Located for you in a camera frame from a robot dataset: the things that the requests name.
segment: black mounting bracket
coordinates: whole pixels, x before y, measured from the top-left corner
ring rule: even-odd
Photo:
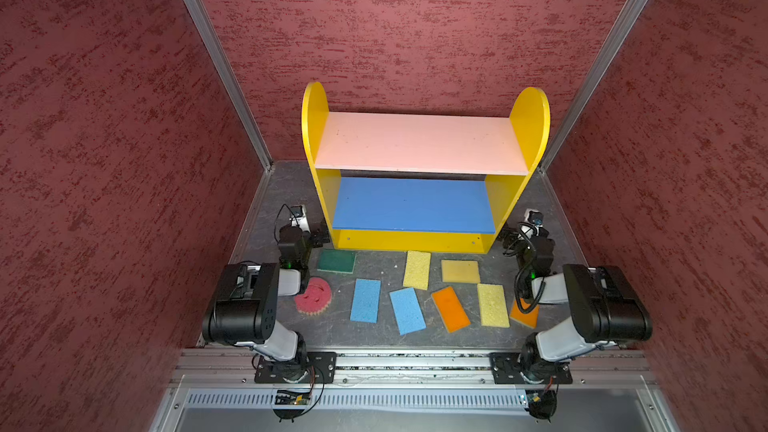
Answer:
[[[493,372],[494,384],[547,385],[544,381],[536,384],[523,377],[520,362],[518,361],[519,356],[520,354],[517,352],[493,352],[488,355],[488,358],[491,359],[491,372]],[[566,362],[558,362],[552,383],[568,385],[573,382],[568,364]]]
[[[315,384],[322,384],[323,382],[323,377],[320,376],[319,370],[322,371],[326,385],[333,383],[333,376],[336,374],[336,356],[336,352],[306,353],[307,369],[310,370],[310,367],[315,368]],[[273,362],[272,360],[264,359],[264,357],[259,357],[254,382],[257,384],[308,384],[310,382],[310,375],[307,373],[299,380],[288,381],[280,373],[280,362]]]

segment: pink shelf top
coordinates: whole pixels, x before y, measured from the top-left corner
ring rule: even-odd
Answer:
[[[526,176],[507,117],[331,112],[316,168]]]

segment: yellow sponge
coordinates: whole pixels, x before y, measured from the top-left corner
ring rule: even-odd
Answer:
[[[503,286],[478,284],[478,301],[480,302],[480,324],[485,327],[509,328]]]
[[[529,303],[523,299],[520,299],[520,302],[523,303],[523,307],[529,306]],[[523,312],[520,312],[517,301],[512,301],[512,312],[509,314],[509,318],[515,322],[523,324],[525,327],[536,328],[536,323],[538,322],[538,305],[532,311],[524,314]]]
[[[429,287],[429,261],[431,259],[432,254],[429,252],[409,250],[406,259],[406,275],[402,278],[402,286],[427,290]]]
[[[443,260],[441,265],[443,282],[480,283],[480,271],[476,260]]]

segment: metal mounting plate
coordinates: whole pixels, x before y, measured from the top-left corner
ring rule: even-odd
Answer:
[[[336,352],[307,352],[306,356],[309,365],[315,368],[315,381],[318,384],[322,383],[323,378],[318,372],[321,370],[325,383],[332,384],[333,376],[336,375]],[[259,365],[256,366],[254,382],[257,384],[308,384],[310,376],[307,374],[297,382],[288,382],[280,374],[272,371],[270,362],[262,357],[259,359]]]
[[[523,379],[518,364],[517,352],[494,352],[488,354],[491,359],[491,371],[493,372],[493,381],[495,384],[523,384],[523,385],[542,385],[531,384]],[[571,377],[571,371],[568,364],[562,364],[557,368],[557,374],[553,379],[554,384],[569,385],[574,382]]]

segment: vented metal panel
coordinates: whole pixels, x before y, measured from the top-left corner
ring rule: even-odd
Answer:
[[[314,395],[320,394],[316,389]],[[270,409],[274,390],[192,389],[187,408]],[[366,409],[412,411],[478,411],[484,414],[525,413],[525,392],[504,390],[326,389],[316,409]],[[302,406],[279,406],[289,409]]]

